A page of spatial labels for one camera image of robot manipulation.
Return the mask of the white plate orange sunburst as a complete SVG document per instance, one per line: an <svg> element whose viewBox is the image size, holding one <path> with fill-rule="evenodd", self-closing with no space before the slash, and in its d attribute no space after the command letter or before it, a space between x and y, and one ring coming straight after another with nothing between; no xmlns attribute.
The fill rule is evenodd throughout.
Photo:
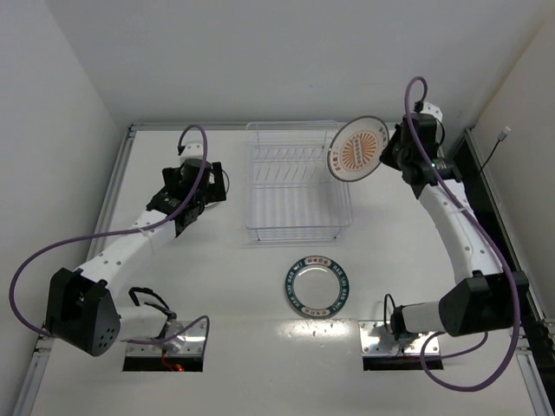
<svg viewBox="0 0 555 416"><path fill-rule="evenodd" d="M368 177L381 164L380 156L388 143L389 130L378 117L364 115L349 121L330 142L330 174L346 183Z"/></svg>

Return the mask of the plate with dark green rim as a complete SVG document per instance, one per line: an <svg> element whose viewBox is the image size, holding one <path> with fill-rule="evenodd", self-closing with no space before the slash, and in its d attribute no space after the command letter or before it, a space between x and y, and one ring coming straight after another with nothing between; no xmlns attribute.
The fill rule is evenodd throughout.
<svg viewBox="0 0 555 416"><path fill-rule="evenodd" d="M307 256L295 262L284 280L285 299L303 318L324 319L338 314L349 299L344 268L331 258Z"/></svg>

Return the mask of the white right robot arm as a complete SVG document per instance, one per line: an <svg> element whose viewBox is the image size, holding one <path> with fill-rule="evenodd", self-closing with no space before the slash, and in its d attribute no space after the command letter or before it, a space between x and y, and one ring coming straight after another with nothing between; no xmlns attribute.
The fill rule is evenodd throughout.
<svg viewBox="0 0 555 416"><path fill-rule="evenodd" d="M438 156L437 119L411 113L395 128L381 162L401 172L431 217L454 271L454 287L441 299L396 306L389 330L396 339L439 332L452 337L510 328L528 290L526 275L508 276L467 202L460 171Z"/></svg>

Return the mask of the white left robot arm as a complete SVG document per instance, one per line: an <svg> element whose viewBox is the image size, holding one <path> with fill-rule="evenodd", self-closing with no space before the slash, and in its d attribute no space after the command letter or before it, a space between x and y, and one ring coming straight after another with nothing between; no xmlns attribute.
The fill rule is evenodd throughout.
<svg viewBox="0 0 555 416"><path fill-rule="evenodd" d="M219 162L187 159L162 171L164 185L133 228L75 270L62 268L50 280L45 328L52 336L91 355L115 342L164 345L175 338L177 315L159 296L118 308L127 280L157 250L170 243L203 213L226 199Z"/></svg>

